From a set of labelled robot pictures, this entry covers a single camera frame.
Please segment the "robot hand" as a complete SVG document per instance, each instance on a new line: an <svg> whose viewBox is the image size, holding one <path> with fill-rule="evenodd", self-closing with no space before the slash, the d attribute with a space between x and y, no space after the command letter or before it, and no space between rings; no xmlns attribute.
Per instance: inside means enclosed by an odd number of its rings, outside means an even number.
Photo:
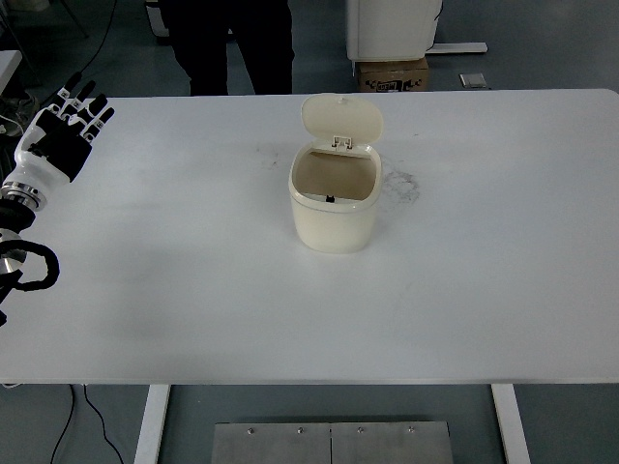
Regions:
<svg viewBox="0 0 619 464"><path fill-rule="evenodd" d="M51 166L69 181L76 178L115 112L104 94L87 99L95 88L93 80L73 95L81 78L80 72L74 73L36 114L15 149L17 172L33 172L37 163Z"/></svg>

